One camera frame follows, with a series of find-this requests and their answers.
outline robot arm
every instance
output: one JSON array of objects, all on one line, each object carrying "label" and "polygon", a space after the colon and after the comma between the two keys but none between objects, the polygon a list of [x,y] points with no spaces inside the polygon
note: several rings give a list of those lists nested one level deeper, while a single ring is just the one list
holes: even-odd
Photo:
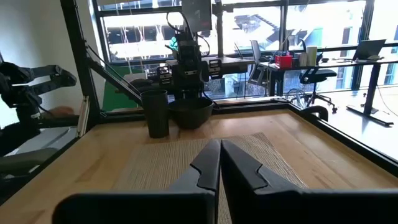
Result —
[{"label": "robot arm", "polygon": [[[50,81],[33,86],[27,83],[39,77],[49,76]],[[40,134],[37,127],[40,119],[39,95],[57,88],[76,85],[76,78],[58,65],[38,68],[21,68],[0,60],[0,94],[10,108],[16,108],[19,122],[0,129],[0,156],[19,147]]]},{"label": "robot arm", "polygon": [[[49,76],[50,81],[33,86],[27,83],[39,77]],[[39,95],[57,88],[76,85],[76,78],[58,65],[37,68],[22,68],[9,62],[0,64],[0,94],[10,108],[16,108],[19,121],[30,122],[40,118]]]}]

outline laptop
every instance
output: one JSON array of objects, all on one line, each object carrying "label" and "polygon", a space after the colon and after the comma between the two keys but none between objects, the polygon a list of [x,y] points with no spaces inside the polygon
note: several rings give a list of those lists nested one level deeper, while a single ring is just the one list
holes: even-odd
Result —
[{"label": "laptop", "polygon": [[366,60],[371,56],[378,56],[386,39],[384,40],[364,40],[358,44],[353,60]]}]

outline black cup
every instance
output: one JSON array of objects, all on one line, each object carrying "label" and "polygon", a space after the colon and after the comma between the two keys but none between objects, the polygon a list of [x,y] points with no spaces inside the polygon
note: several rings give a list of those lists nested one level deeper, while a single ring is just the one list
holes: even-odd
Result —
[{"label": "black cup", "polygon": [[163,138],[169,135],[169,108],[166,90],[141,93],[142,107],[147,120],[149,136]]}]

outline white wall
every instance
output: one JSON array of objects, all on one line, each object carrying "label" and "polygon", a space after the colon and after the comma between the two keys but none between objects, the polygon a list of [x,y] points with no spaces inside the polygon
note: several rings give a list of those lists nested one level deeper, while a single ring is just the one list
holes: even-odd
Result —
[{"label": "white wall", "polygon": [[[83,32],[96,50],[97,44],[87,0],[77,0]],[[21,67],[57,64],[76,75],[76,65],[59,0],[1,0],[0,52],[7,62]],[[94,75],[100,105],[103,101],[104,80]],[[41,95],[42,106],[70,106],[79,113],[80,82],[74,87],[60,88]],[[0,126],[17,121],[14,112],[0,104]]]}]

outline green panel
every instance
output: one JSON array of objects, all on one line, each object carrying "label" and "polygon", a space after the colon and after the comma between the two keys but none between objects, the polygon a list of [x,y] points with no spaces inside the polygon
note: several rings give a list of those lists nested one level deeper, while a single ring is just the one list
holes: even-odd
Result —
[{"label": "green panel", "polygon": [[[128,66],[119,67],[112,66],[115,71],[117,71],[120,75],[125,76],[130,74],[130,69]],[[132,73],[142,73],[142,70],[139,69],[131,69]],[[110,74],[114,74],[109,68],[107,71]],[[112,84],[105,82],[105,90],[104,90],[104,101],[102,109],[104,111],[112,111],[120,108],[136,108],[137,104],[133,100],[130,100],[126,95],[122,93],[115,93],[116,87],[112,86]]]}]

